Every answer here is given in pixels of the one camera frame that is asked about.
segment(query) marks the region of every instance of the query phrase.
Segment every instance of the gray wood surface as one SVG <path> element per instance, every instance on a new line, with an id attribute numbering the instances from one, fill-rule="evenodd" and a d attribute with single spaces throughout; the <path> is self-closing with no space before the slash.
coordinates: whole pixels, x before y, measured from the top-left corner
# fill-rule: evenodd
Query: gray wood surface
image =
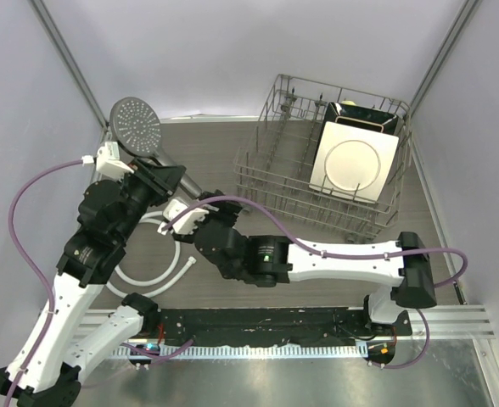
<path id="1" fill-rule="evenodd" d="M 163 125 L 163 146 L 173 159 L 188 168 L 189 175 L 204 189 L 235 192 L 233 160 L 238 147 L 247 140 L 254 127 L 255 123 L 251 122 Z M 323 231 L 297 220 L 284 222 L 303 239 L 325 243 L 343 242 L 338 233 Z M 246 235 L 279 233 L 269 220 L 255 212 L 242 215 L 237 228 Z M 400 219 L 395 226 L 383 231 L 377 242 L 395 239 L 400 231 L 415 231 L 427 247 L 439 245 L 418 173 L 413 165 L 405 175 Z M 173 250 L 172 240 L 156 233 L 156 226 L 140 225 L 127 245 L 127 255 L 121 266 L 132 278 L 150 280 L 170 264 Z M 197 264 L 173 288 L 154 298 L 160 307 L 361 306 L 364 296 L 375 288 L 372 283 L 340 280 L 314 280 L 280 284 L 275 288 L 257 288 L 243 282 L 223 280 L 215 266 L 199 256 L 193 246 L 182 245 L 180 266 L 185 264 L 189 255 L 197 259 Z M 431 261 L 435 281 L 449 276 L 443 256 L 436 255 Z M 125 292 L 151 291 L 149 287 L 131 287 L 116 274 L 111 281 Z M 437 296 L 440 304 L 457 304 L 452 287 L 441 288 Z M 105 288 L 93 308 L 113 309 L 120 301 L 120 298 Z"/>

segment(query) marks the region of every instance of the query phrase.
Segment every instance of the shower head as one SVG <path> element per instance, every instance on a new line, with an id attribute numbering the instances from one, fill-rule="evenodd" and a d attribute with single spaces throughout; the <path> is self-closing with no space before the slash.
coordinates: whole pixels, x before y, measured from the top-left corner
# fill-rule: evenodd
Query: shower head
<path id="1" fill-rule="evenodd" d="M 159 152 L 159 117 L 142 99 L 129 97 L 116 102 L 110 110 L 110 129 L 121 146 L 132 155 L 149 158 Z"/>

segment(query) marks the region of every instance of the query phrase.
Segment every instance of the white hose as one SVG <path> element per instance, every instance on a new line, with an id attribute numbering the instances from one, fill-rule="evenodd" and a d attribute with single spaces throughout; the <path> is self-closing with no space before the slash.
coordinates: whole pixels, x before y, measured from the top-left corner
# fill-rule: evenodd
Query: white hose
<path id="1" fill-rule="evenodd" d="M 140 221 L 138 223 L 152 223 L 152 224 L 161 226 L 162 222 L 160 220 L 153 219 L 153 217 L 154 216 L 162 216 L 162 215 L 163 215 L 163 212 L 161 212 L 161 211 L 148 212 L 140 219 Z M 163 274 L 161 274 L 158 277 L 155 277 L 153 280 L 148 280 L 146 282 L 134 280 L 131 277 L 129 277 L 128 275 L 126 275 L 118 265 L 115 267 L 115 272 L 121 278 L 121 280 L 123 280 L 124 282 L 128 282 L 129 284 L 132 284 L 133 286 L 137 286 L 137 287 L 153 286 L 154 284 L 157 284 L 157 283 L 165 280 L 174 271 L 174 269 L 176 268 L 176 266 L 178 264 L 178 261 L 180 260 L 180 252 L 181 252 L 180 243 L 178 241 L 174 241 L 174 258 L 172 259 L 171 265 L 169 265 L 168 269 L 166 269 Z M 163 287 L 159 287 L 156 290 L 154 290 L 150 293 L 143 294 L 143 295 L 145 297 L 152 298 L 152 297 L 155 297 L 156 295 L 164 293 L 166 290 L 168 290 L 174 284 L 176 284 L 176 282 L 183 277 L 183 275 L 191 268 L 191 266 L 196 263 L 196 261 L 197 260 L 194 257 L 189 257 L 188 262 Z M 106 287 L 113 294 L 117 295 L 118 297 L 124 298 L 127 295 L 127 293 L 123 293 L 121 290 L 114 287 L 114 285 L 111 282 L 107 282 Z"/>

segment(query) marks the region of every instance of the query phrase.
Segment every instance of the dish rack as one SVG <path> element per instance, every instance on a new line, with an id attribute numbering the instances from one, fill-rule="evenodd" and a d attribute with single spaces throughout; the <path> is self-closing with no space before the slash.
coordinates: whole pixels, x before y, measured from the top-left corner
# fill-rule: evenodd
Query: dish rack
<path id="1" fill-rule="evenodd" d="M 357 190 L 346 198 L 338 198 L 332 195 L 334 189 L 313 185 L 310 188 L 325 110 L 329 102 L 342 101 L 399 116 L 395 158 L 376 201 L 356 201 Z M 238 150 L 237 194 L 264 205 L 274 214 L 342 231 L 348 243 L 371 242 L 398 220 L 411 137 L 410 107 L 401 100 L 279 75 L 255 132 Z"/>

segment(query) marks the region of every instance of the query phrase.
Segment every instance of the white panel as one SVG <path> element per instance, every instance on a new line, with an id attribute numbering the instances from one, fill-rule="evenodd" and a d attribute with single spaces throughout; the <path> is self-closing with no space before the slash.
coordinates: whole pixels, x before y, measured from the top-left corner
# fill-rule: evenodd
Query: white panel
<path id="1" fill-rule="evenodd" d="M 0 367 L 24 344 L 46 301 L 10 242 L 10 201 L 38 172 L 96 151 L 99 136 L 29 4 L 0 2 Z M 20 239 L 50 281 L 90 176 L 78 167 L 61 170 L 31 188 L 16 211 Z"/>
<path id="2" fill-rule="evenodd" d="M 415 119 L 423 170 L 468 297 L 499 340 L 499 0 L 482 2 Z"/>
<path id="3" fill-rule="evenodd" d="M 47 0 L 103 111 L 259 114 L 279 73 L 412 98 L 462 0 Z"/>

